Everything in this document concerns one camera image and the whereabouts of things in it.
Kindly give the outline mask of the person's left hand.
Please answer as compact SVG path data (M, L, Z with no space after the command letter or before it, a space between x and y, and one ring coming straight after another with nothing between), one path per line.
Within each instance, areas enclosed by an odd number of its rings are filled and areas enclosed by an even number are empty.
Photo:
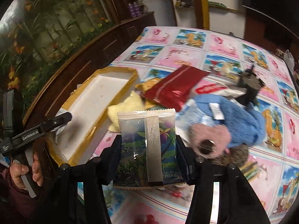
M26 175L29 172L29 167L17 163L16 161L10 166L10 175L12 178L13 183L17 188L20 190L26 190L25 184L21 177ZM33 181L35 181L38 186L43 185L43 175L41 172L41 164L38 158L37 152L33 154L33 164L32 164L32 173L33 173Z

